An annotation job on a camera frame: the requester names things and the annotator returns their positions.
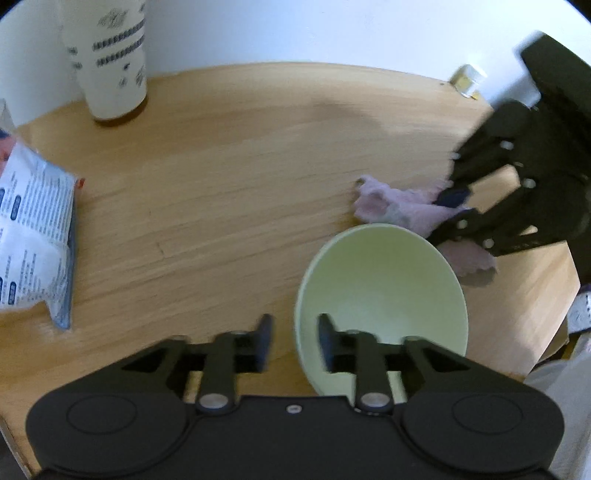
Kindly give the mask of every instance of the wet wipes package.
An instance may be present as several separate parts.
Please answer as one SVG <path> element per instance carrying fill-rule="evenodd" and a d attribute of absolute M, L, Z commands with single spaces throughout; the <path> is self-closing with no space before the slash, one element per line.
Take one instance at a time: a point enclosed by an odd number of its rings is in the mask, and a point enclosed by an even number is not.
<path fill-rule="evenodd" d="M 0 130 L 0 313 L 44 301 L 72 323 L 75 198 L 82 181 Z"/>

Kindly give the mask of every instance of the wooden table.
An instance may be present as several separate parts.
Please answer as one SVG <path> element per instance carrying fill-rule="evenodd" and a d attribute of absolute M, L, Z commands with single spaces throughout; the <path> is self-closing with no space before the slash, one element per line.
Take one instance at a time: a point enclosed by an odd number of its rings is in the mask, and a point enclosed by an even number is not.
<path fill-rule="evenodd" d="M 325 64 L 183 73 L 150 84 L 145 112 L 104 129 L 77 103 L 26 126 L 50 161 L 85 176 L 73 329 L 43 306 L 0 317 L 0 413 L 34 462 L 25 416 L 47 391 L 170 335 L 204 342 L 276 318 L 269 372 L 242 393 L 309 395 L 292 336 L 296 291 L 332 235 L 353 225 L 353 184 L 443 178 L 489 112 L 448 84 Z M 505 179 L 482 186 L 491 202 Z M 566 245 L 499 261 L 465 286 L 470 358 L 526 374 L 562 321 L 577 275 Z"/>

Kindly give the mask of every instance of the green bowl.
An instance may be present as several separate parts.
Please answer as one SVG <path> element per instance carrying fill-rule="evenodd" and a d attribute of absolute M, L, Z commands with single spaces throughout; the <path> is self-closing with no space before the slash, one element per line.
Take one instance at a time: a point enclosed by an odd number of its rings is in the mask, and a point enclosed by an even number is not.
<path fill-rule="evenodd" d="M 424 238 L 394 225 L 351 228 L 312 260 L 295 304 L 302 369 L 320 395 L 353 398 L 352 374 L 329 374 L 318 341 L 318 315 L 337 330 L 363 330 L 382 343 L 417 335 L 464 355 L 468 316 L 462 288 L 447 261 Z M 397 403 L 406 400 L 399 372 L 390 372 Z"/>

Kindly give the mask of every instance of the pink cloth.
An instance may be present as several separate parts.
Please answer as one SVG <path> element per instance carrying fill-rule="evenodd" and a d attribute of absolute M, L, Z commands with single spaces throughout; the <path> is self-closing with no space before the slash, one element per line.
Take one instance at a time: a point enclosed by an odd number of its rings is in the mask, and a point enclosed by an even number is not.
<path fill-rule="evenodd" d="M 428 237 L 444 221 L 465 209 L 433 205 L 446 186 L 441 182 L 417 190 L 393 189 L 370 175 L 357 182 L 359 198 L 353 204 L 355 217 L 365 223 L 391 223 Z M 471 240 L 448 240 L 437 247 L 459 277 L 479 270 L 496 269 L 496 259 Z"/>

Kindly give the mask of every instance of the white wall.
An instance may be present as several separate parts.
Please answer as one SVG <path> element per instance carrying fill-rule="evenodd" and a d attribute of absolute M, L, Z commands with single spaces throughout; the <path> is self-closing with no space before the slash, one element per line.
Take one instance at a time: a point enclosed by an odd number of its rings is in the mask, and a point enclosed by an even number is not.
<path fill-rule="evenodd" d="M 148 1 L 152 75 L 302 60 L 447 80 L 474 63 L 489 75 L 481 92 L 495 100 L 523 77 L 513 50 L 535 30 L 591 63 L 591 24 L 566 0 Z M 18 124 L 80 98 L 53 8 L 54 0 L 25 0 L 0 24 L 0 96 Z"/>

